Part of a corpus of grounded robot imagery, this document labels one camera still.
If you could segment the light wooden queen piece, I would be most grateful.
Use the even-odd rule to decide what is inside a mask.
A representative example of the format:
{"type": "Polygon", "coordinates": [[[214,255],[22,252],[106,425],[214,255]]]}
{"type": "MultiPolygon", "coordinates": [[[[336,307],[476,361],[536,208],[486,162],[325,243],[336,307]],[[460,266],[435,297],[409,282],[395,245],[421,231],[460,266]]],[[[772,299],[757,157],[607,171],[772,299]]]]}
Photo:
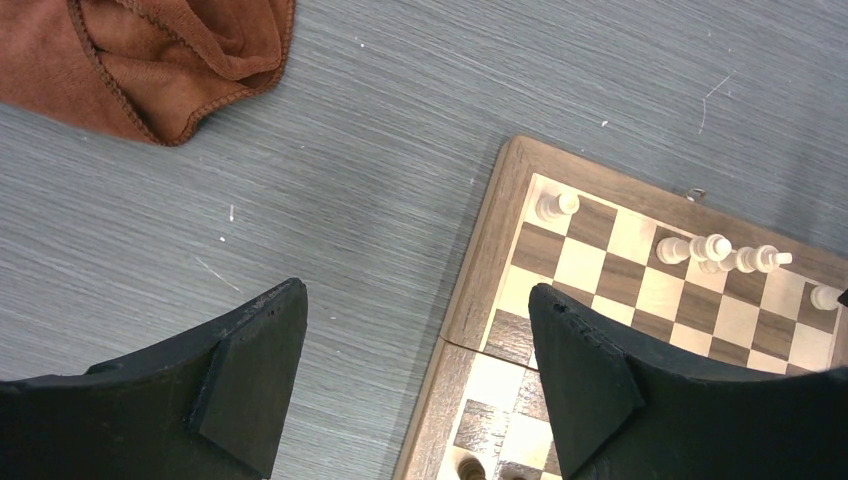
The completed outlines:
{"type": "Polygon", "coordinates": [[[656,255],[664,264],[679,264],[689,259],[718,262],[724,260],[731,251],[731,242],[721,234],[692,239],[668,237],[660,240],[656,247],[656,255]]]}

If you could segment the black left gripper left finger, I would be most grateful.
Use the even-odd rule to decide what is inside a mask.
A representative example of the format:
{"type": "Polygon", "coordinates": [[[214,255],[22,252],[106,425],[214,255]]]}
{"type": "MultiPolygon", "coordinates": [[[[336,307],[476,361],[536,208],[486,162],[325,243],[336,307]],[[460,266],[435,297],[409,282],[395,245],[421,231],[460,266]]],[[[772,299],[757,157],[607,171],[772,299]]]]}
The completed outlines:
{"type": "Polygon", "coordinates": [[[290,278],[80,375],[1,385],[5,479],[267,479],[307,330],[290,278]]]}

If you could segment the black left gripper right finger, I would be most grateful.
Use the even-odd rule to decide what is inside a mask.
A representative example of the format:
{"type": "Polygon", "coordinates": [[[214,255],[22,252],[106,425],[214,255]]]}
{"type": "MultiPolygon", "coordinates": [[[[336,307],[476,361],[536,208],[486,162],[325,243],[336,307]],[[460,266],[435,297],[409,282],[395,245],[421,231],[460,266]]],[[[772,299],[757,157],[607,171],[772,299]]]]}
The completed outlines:
{"type": "Polygon", "coordinates": [[[786,376],[691,353],[548,284],[535,358],[567,479],[843,479],[847,371],[786,376]]]}

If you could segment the light wooden king piece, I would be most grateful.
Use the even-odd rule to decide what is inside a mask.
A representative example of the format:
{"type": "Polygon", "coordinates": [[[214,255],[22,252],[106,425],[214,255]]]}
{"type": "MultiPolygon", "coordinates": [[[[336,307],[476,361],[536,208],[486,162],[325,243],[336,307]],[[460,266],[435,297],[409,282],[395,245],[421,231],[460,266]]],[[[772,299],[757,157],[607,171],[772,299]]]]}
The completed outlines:
{"type": "Polygon", "coordinates": [[[781,252],[773,245],[762,245],[758,248],[742,247],[739,250],[733,250],[720,261],[700,262],[699,268],[708,274],[730,272],[734,269],[741,273],[771,273],[792,261],[792,253],[781,252]]]}

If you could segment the light wooden rook corner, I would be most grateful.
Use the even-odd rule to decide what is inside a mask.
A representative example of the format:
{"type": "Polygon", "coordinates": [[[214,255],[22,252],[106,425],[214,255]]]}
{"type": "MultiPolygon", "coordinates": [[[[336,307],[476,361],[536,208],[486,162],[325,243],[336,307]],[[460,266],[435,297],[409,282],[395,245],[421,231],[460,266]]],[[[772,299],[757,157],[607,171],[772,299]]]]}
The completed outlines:
{"type": "Polygon", "coordinates": [[[539,196],[535,211],[537,217],[544,222],[558,222],[574,215],[580,208],[579,196],[570,193],[543,193],[539,196]]]}

